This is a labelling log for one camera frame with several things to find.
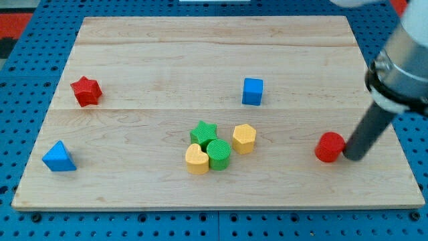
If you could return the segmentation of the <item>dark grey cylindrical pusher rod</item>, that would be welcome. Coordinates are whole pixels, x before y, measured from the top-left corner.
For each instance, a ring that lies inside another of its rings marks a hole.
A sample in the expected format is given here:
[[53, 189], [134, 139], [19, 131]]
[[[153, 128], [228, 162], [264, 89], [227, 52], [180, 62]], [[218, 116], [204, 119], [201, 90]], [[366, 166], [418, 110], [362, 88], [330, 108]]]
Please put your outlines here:
[[343, 155], [352, 161], [362, 160], [396, 115], [372, 102], [347, 140]]

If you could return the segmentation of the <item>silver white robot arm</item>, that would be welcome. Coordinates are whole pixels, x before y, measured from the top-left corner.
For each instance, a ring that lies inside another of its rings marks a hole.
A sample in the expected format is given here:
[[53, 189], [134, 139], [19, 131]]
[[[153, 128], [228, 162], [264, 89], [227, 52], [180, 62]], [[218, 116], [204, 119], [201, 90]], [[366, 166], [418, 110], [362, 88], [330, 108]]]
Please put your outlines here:
[[343, 150], [353, 161], [368, 153], [398, 114], [427, 116], [427, 0], [407, 4], [400, 23], [370, 63], [365, 85], [373, 102]]

